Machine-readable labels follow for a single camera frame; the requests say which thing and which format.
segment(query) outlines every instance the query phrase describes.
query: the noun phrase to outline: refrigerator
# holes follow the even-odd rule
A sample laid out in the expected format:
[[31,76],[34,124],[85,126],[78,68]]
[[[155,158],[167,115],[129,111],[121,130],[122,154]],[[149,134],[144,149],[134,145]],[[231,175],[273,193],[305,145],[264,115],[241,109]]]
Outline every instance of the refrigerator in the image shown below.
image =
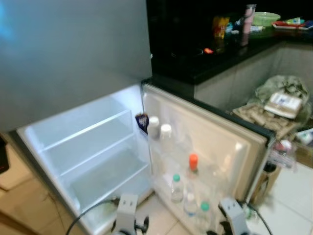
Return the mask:
[[[176,173],[210,202],[212,230],[220,199],[249,201],[274,135],[154,85],[145,0],[2,0],[0,19],[1,134],[74,217],[113,196],[140,203],[155,191],[197,235],[195,218],[171,201]],[[173,151],[138,128],[144,112],[172,126]],[[99,206],[81,226],[104,234],[115,212]]]

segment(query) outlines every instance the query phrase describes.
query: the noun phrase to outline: black wire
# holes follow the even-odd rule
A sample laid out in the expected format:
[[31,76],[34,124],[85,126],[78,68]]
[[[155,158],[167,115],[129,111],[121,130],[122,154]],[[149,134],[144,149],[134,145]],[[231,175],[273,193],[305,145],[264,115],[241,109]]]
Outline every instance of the black wire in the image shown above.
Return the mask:
[[263,224],[265,225],[265,227],[267,228],[268,230],[268,233],[270,235],[273,235],[272,231],[270,230],[267,222],[264,220],[264,218],[261,216],[261,214],[259,213],[259,211],[257,209],[255,209],[250,203],[247,204],[248,207],[250,207],[250,209],[254,210],[256,212],[256,214],[260,217],[260,219],[262,220]]
[[103,200],[101,202],[98,202],[97,204],[93,205],[92,207],[88,208],[87,210],[85,210],[83,213],[81,213],[76,219],[74,219],[74,221],[71,223],[71,225],[69,226],[66,235],[69,235],[71,229],[74,227],[74,225],[78,222],[78,220],[83,217],[86,213],[88,213],[89,211],[91,211],[93,208],[101,205],[101,204],[105,204],[105,203],[114,203],[115,204],[115,199],[110,199],[110,200]]

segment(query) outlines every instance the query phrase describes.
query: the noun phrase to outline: green bowl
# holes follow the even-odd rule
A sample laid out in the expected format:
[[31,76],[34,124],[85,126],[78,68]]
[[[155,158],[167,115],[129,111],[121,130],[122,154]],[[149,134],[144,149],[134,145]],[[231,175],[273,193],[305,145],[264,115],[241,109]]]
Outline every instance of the green bowl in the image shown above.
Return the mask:
[[253,24],[257,26],[271,26],[273,22],[280,19],[280,15],[270,12],[255,12]]

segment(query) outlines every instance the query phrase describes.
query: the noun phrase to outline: green bottle cap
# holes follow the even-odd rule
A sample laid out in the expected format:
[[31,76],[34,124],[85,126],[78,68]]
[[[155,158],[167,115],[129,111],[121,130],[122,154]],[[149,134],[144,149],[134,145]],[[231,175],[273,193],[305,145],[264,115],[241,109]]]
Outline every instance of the green bottle cap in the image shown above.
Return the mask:
[[180,181],[180,176],[179,176],[178,174],[175,174],[175,175],[173,176],[173,180],[174,180],[175,182],[179,182],[179,181]]
[[210,205],[207,202],[201,203],[201,210],[207,212],[210,209]]

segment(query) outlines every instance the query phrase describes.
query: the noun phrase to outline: orange bottle cap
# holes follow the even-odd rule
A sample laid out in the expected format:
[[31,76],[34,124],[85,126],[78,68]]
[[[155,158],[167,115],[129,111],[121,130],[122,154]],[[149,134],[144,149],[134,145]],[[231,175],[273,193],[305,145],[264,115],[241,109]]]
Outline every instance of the orange bottle cap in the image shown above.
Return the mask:
[[196,170],[198,166],[198,155],[196,153],[191,153],[189,155],[189,167],[191,170]]

